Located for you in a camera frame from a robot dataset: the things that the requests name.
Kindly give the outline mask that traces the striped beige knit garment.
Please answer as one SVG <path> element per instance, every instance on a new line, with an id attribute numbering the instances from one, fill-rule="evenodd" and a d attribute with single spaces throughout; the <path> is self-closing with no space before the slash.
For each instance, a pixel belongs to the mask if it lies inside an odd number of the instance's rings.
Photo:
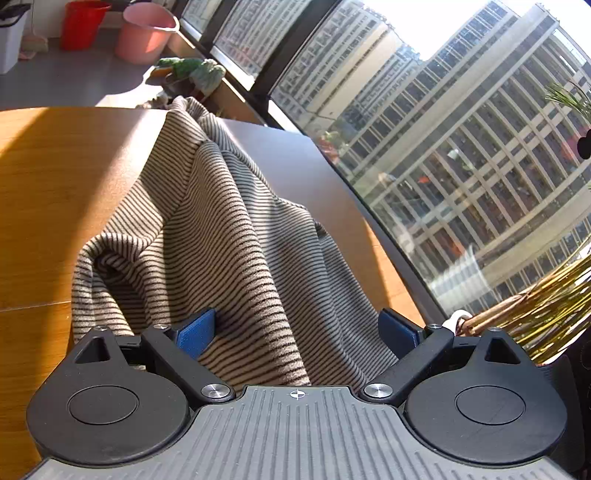
<path id="1" fill-rule="evenodd" d="M 204 309 L 199 357 L 235 389 L 360 388 L 396 363 L 378 314 L 338 246 L 193 98 L 171 103 L 137 180 L 73 274 L 75 340 L 106 326 L 134 335 Z"/>

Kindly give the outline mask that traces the yellow-green potted plant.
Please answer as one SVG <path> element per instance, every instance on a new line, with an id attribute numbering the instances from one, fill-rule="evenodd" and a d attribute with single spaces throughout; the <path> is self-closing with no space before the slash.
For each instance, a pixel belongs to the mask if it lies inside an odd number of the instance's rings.
<path id="1" fill-rule="evenodd" d="M 590 88 L 580 82 L 569 81 L 570 86 L 550 83 L 545 87 L 545 97 L 556 107 L 566 107 L 590 127 Z M 590 214 L 590 173 L 583 178 L 582 189 L 569 199 L 582 200 L 575 220 L 584 220 Z M 487 329 L 500 328 L 523 347 L 530 359 L 538 365 L 549 365 L 566 353 L 568 347 L 590 330 L 590 218 L 586 218 L 587 233 L 573 242 L 574 249 L 567 250 L 567 239 L 560 238 L 566 255 L 548 273 L 544 273 L 533 285 L 503 300 L 498 305 L 475 317 L 458 314 L 444 326 L 457 336 L 476 337 Z"/>

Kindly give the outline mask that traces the light green plush slipper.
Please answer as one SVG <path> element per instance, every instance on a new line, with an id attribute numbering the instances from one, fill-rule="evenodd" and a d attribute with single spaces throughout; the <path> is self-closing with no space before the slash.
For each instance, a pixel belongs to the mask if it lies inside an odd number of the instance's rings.
<path id="1" fill-rule="evenodd" d="M 207 97 L 219 86 L 224 78 L 226 70 L 214 59 L 202 60 L 189 74 L 189 79 L 194 87 Z"/>

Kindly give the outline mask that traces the pink plastic bucket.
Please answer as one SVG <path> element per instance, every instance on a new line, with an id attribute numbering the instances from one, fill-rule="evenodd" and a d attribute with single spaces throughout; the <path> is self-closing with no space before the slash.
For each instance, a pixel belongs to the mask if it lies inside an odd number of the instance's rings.
<path id="1" fill-rule="evenodd" d="M 160 4 L 135 2 L 122 13 L 115 55 L 134 65 L 152 65 L 179 30 L 177 17 Z"/>

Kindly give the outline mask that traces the red plastic bucket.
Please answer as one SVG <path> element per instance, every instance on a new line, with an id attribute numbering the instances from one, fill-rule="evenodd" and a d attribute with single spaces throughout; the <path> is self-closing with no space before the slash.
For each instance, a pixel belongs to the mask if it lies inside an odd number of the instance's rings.
<path id="1" fill-rule="evenodd" d="M 89 49 L 110 9 L 111 4 L 105 1 L 68 2 L 65 5 L 60 48 L 64 51 Z"/>

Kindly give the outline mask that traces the white trash bin black lid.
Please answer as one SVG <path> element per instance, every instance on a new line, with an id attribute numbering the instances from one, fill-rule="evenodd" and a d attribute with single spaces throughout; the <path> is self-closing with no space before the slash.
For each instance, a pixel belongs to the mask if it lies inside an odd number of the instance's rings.
<path id="1" fill-rule="evenodd" d="M 18 62 L 20 45 L 31 9 L 30 3 L 10 5 L 1 2 L 0 24 L 0 74 L 7 74 Z"/>

